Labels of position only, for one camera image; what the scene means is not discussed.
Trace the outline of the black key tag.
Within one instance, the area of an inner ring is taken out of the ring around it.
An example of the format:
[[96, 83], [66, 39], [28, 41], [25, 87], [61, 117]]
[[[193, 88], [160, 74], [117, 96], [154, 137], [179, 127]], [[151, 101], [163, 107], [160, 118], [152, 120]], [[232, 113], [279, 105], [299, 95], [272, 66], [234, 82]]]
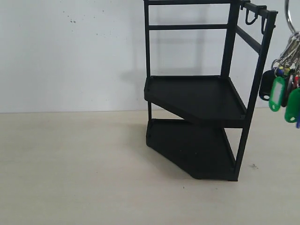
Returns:
[[265, 71], [262, 75], [258, 96], [263, 101], [269, 101], [273, 82], [275, 80], [274, 69]]

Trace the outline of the key ring with coloured tags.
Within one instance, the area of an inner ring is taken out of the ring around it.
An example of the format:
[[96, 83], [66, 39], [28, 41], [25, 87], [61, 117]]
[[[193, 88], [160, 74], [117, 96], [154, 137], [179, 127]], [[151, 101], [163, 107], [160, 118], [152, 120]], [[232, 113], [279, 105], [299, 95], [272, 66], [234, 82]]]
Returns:
[[292, 18], [289, 10], [290, 1], [285, 0], [285, 20], [291, 32], [288, 43], [280, 54], [271, 64], [271, 69], [282, 67], [292, 68], [295, 72], [300, 71], [300, 32], [297, 31], [292, 23]]

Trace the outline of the black two-tier corner shelf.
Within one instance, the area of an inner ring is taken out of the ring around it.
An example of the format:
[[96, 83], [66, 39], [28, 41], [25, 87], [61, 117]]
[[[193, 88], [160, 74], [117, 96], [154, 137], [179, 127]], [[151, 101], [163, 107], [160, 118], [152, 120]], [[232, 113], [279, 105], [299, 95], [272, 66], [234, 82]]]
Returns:
[[[210, 1], [144, 2], [144, 99], [149, 114], [146, 144], [195, 179], [237, 181], [278, 12], [249, 0], [230, 0], [226, 23], [151, 25], [149, 22], [150, 6], [205, 4]], [[264, 35], [262, 17], [267, 19]], [[225, 30], [220, 74], [152, 75], [150, 32], [161, 30]], [[236, 36], [258, 53], [247, 105], [229, 76]]]

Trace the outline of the blue key tag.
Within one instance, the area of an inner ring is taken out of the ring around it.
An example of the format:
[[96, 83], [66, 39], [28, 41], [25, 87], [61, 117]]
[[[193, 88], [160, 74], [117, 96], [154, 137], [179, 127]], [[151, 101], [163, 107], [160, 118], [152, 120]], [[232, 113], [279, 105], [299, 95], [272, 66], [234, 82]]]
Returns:
[[296, 128], [300, 129], [300, 116], [298, 116], [296, 119]]

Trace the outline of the red block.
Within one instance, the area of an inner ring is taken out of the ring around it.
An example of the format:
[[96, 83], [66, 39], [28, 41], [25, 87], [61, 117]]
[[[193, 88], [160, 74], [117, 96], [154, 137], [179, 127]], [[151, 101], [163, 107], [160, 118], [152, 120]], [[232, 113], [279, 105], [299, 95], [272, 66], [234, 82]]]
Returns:
[[293, 80], [293, 88], [297, 89], [300, 87], [300, 74], [296, 74]]

